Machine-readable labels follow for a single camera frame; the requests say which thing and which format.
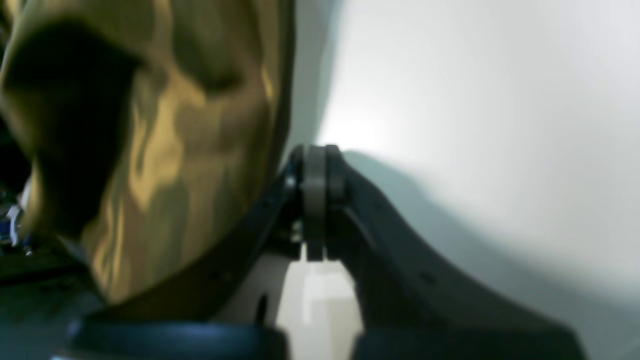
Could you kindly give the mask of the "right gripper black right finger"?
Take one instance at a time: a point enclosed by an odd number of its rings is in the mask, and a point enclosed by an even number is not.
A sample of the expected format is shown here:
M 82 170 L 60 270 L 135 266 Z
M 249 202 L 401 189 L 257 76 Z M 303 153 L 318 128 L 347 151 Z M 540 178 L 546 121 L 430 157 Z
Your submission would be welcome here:
M 574 333 L 476 282 L 423 240 L 336 145 L 316 148 L 316 246 L 354 280 L 355 360 L 584 360 Z

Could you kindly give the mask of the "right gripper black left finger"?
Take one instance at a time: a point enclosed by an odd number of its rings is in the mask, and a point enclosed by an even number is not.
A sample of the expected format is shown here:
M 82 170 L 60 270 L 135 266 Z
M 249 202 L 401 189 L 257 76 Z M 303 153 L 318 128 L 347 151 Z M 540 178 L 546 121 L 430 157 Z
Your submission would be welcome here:
M 153 289 L 74 321 L 55 360 L 288 360 L 275 327 L 301 215 L 304 148 L 212 250 Z

